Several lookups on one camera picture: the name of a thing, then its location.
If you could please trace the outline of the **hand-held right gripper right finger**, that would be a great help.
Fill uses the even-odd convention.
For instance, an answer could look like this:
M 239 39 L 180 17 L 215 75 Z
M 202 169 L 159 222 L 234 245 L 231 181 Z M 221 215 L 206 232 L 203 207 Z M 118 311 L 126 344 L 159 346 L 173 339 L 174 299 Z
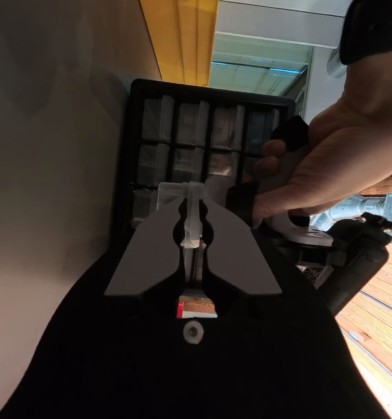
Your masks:
M 209 298 L 224 286 L 247 296 L 282 296 L 282 289 L 259 248 L 251 228 L 238 216 L 203 198 L 204 250 L 202 286 Z

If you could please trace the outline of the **clear plastic drawer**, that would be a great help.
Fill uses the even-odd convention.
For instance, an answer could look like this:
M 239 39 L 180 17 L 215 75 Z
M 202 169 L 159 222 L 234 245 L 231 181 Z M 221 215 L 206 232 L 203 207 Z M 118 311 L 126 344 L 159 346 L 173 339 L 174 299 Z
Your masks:
M 201 287 L 203 254 L 206 248 L 202 240 L 202 223 L 199 212 L 199 204 L 203 195 L 204 184 L 201 182 L 162 182 L 158 187 L 157 209 L 176 198 L 183 198 L 187 201 L 187 218 L 184 222 L 184 238 L 181 247 L 186 284 L 194 289 Z

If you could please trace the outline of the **person's left forearm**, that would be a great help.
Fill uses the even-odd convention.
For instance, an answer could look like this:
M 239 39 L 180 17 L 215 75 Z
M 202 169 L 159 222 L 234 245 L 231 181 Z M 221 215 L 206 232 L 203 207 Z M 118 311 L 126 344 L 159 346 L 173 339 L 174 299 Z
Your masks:
M 351 2 L 339 57 L 346 65 L 339 102 L 365 117 L 392 118 L 392 0 Z

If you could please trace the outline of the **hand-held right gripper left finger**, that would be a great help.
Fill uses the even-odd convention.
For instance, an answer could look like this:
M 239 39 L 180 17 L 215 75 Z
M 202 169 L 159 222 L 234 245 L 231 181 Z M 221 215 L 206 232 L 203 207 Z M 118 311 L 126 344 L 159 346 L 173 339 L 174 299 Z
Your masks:
M 185 270 L 181 239 L 173 236 L 181 221 L 175 199 L 139 224 L 112 275 L 105 296 L 137 297 L 171 278 L 178 294 L 184 290 Z

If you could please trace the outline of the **black drawer cabinet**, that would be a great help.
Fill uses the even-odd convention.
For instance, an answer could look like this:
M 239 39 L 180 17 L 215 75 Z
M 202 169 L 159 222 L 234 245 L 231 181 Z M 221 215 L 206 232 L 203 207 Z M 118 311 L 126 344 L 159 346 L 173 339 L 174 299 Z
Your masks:
M 142 119 L 146 99 L 161 99 L 164 95 L 175 101 L 173 116 L 178 114 L 180 103 L 198 103 L 207 101 L 210 104 L 208 130 L 212 130 L 214 109 L 216 107 L 233 107 L 243 105 L 245 111 L 244 131 L 248 127 L 250 111 L 268 112 L 277 108 L 280 122 L 287 121 L 295 115 L 295 101 L 292 98 L 266 96 L 256 93 L 226 91 L 215 88 L 190 86 L 171 82 L 136 79 L 131 84 L 130 96 L 126 103 L 123 130 L 120 138 L 120 150 L 117 164 L 115 193 L 113 199 L 113 215 L 110 230 L 111 243 L 119 242 L 132 231 L 130 225 L 134 203 L 134 186 L 136 176 L 137 154 L 141 144 Z M 204 160 L 204 175 L 199 182 L 205 182 L 207 157 Z

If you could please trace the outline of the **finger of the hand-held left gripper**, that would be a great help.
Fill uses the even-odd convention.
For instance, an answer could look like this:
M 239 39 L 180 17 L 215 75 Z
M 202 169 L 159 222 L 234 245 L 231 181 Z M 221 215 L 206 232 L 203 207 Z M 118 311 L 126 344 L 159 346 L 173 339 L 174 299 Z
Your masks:
M 220 207 L 226 207 L 228 190 L 235 185 L 235 179 L 230 176 L 210 175 L 204 183 L 203 201 L 214 202 Z

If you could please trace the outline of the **glass partition wall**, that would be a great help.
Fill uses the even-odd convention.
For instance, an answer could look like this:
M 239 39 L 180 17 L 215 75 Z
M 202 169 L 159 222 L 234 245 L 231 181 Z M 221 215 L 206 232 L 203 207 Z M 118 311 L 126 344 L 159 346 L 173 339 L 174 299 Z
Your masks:
M 312 57 L 309 45 L 217 32 L 209 87 L 298 100 Z

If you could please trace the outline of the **yellow plastic bin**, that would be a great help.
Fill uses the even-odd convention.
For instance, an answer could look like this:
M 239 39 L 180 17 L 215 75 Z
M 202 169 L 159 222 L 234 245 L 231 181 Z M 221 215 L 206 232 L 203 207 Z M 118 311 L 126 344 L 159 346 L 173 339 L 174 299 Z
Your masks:
M 163 81 L 208 87 L 218 0 L 141 0 Z

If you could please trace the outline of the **person's left hand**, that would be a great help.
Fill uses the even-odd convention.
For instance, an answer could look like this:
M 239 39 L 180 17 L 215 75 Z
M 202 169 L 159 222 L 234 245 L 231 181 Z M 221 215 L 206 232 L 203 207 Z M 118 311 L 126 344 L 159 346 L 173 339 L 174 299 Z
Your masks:
M 392 118 L 362 116 L 340 99 L 311 121 L 312 149 L 288 183 L 255 197 L 254 221 L 319 214 L 392 175 Z

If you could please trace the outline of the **metal air duct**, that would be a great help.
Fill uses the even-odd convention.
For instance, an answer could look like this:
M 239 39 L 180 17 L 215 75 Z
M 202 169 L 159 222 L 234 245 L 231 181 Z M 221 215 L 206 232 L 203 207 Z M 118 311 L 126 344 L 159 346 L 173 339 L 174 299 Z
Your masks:
M 386 197 L 365 197 L 354 195 L 310 218 L 310 227 L 327 231 L 337 221 L 361 217 L 365 212 L 378 215 L 392 222 L 392 194 Z

